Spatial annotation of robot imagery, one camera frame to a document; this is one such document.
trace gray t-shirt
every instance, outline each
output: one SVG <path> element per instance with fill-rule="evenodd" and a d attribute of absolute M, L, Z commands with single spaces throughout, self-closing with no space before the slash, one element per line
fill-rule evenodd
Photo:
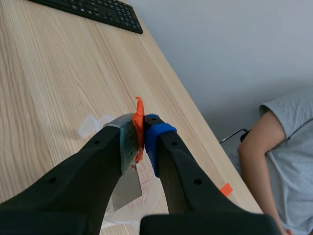
<path fill-rule="evenodd" d="M 313 88 L 267 102 L 282 124 L 286 139 L 266 153 L 279 217 L 294 235 L 313 230 Z M 240 173 L 239 159 L 229 156 Z"/>

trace orange sticker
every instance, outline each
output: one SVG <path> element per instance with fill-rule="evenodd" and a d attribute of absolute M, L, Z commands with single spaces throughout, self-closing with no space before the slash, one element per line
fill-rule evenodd
<path fill-rule="evenodd" d="M 137 139 L 138 139 L 138 152 L 135 158 L 136 162 L 138 163 L 142 160 L 142 156 L 143 156 L 143 117 L 145 116 L 145 112 L 143 109 L 142 99 L 138 96 L 136 96 L 136 99 L 138 99 L 137 111 L 132 116 L 132 121 L 136 127 L 136 133 L 137 133 Z"/>
<path fill-rule="evenodd" d="M 225 197 L 227 197 L 233 191 L 233 189 L 231 188 L 230 184 L 227 183 L 220 189 L 220 191 L 225 195 Z"/>

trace t-shirt sleeve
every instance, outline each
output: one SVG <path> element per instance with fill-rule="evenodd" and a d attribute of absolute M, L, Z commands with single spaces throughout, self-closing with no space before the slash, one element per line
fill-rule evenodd
<path fill-rule="evenodd" d="M 286 95 L 260 106 L 260 115 L 271 110 L 282 124 L 286 139 L 313 119 L 313 87 Z"/>

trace person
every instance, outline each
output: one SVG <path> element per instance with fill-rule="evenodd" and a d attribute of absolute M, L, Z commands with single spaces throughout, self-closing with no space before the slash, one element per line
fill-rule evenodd
<path fill-rule="evenodd" d="M 313 232 L 313 88 L 260 106 L 230 160 L 283 235 Z"/>

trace screw hole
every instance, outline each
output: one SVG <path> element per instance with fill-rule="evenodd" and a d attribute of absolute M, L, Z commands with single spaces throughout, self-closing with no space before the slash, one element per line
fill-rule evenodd
<path fill-rule="evenodd" d="M 201 184 L 202 184 L 202 181 L 199 180 L 199 179 L 196 179 L 196 180 L 194 180 L 194 184 L 195 184 L 195 185 L 201 185 Z"/>
<path fill-rule="evenodd" d="M 53 183 L 55 183 L 57 181 L 57 178 L 55 178 L 55 177 L 52 177 L 51 179 L 49 179 L 49 184 L 53 184 Z"/>

